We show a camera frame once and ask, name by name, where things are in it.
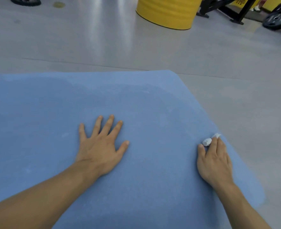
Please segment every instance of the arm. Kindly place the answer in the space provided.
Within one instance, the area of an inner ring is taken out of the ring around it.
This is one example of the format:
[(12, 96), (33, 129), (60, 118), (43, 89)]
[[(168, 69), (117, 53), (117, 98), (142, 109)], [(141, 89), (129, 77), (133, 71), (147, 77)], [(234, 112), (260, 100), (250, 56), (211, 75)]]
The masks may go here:
[(110, 116), (100, 131), (102, 117), (87, 138), (79, 127), (80, 148), (76, 162), (62, 173), (0, 202), (0, 229), (52, 228), (66, 209), (101, 175), (110, 172), (127, 150), (128, 141), (116, 151), (114, 142), (121, 129), (118, 122), (112, 132)]
[(197, 167), (217, 193), (233, 229), (271, 229), (234, 184), (232, 163), (221, 138), (212, 139), (207, 153), (203, 145), (198, 146)]

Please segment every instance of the finger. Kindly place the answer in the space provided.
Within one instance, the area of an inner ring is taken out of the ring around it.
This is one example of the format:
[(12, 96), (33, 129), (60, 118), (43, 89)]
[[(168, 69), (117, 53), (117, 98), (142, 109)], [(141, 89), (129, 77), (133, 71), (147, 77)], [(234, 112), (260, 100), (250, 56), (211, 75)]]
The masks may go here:
[(79, 140), (80, 142), (83, 142), (87, 139), (86, 134), (85, 134), (85, 130), (84, 130), (84, 124), (81, 123), (79, 125)]
[(230, 159), (230, 156), (227, 154), (227, 164), (233, 168), (232, 160)]
[(102, 118), (102, 116), (98, 116), (93, 128), (92, 136), (97, 136), (99, 134)]
[(226, 153), (226, 145), (222, 141), (222, 139), (219, 137), (217, 139), (217, 155), (218, 157), (223, 157), (224, 153)]
[(113, 140), (116, 140), (119, 132), (120, 132), (120, 129), (122, 127), (122, 124), (123, 124), (123, 121), (119, 121), (117, 123), (117, 125), (113, 128), (113, 130), (110, 132), (109, 134), (109, 137), (112, 138)]
[(218, 144), (218, 139), (216, 137), (213, 137), (212, 142), (210, 143), (209, 149), (207, 150), (207, 154), (216, 155), (217, 154), (217, 144)]
[(206, 151), (205, 148), (202, 144), (198, 145), (198, 160), (201, 158), (205, 158)]
[(119, 149), (116, 151), (116, 153), (120, 156), (123, 156), (123, 154), (126, 152), (128, 146), (129, 146), (130, 142), (127, 140), (127, 141), (124, 141), (121, 146), (119, 147)]
[(112, 124), (113, 124), (113, 121), (114, 121), (114, 116), (113, 115), (110, 115), (109, 119), (107, 120), (107, 122), (105, 123), (102, 131), (101, 131), (101, 135), (105, 135), (107, 136), (109, 134), (109, 131), (112, 127)]

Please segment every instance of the blue surface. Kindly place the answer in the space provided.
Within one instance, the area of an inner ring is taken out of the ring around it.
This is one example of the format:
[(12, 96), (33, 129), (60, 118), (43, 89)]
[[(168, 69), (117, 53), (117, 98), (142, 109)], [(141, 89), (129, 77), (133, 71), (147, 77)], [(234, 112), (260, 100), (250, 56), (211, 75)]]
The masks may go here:
[[(218, 227), (224, 209), (196, 170), (197, 144), (218, 129), (171, 71), (0, 75), (0, 201), (67, 168), (79, 123), (90, 135), (110, 114), (124, 121), (116, 146), (129, 149), (55, 228)], [(222, 139), (236, 184), (259, 206), (260, 183)]]

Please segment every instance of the forearm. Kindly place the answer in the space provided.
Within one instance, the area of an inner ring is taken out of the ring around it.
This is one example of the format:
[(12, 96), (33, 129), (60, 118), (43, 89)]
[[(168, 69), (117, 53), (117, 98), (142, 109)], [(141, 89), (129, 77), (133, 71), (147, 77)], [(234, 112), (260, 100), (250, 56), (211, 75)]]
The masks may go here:
[(99, 174), (87, 162), (79, 162), (62, 173), (0, 202), (1, 228), (52, 228), (65, 210)]
[(214, 189), (233, 229), (271, 229), (235, 184), (219, 185)]

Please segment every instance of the yellow metal drum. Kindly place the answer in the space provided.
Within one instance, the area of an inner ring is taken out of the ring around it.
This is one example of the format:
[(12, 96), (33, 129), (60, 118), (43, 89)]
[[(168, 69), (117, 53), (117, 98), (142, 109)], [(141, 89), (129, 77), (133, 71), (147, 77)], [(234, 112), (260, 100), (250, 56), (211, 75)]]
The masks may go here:
[(191, 28), (202, 0), (138, 0), (136, 12), (155, 24), (177, 30)]

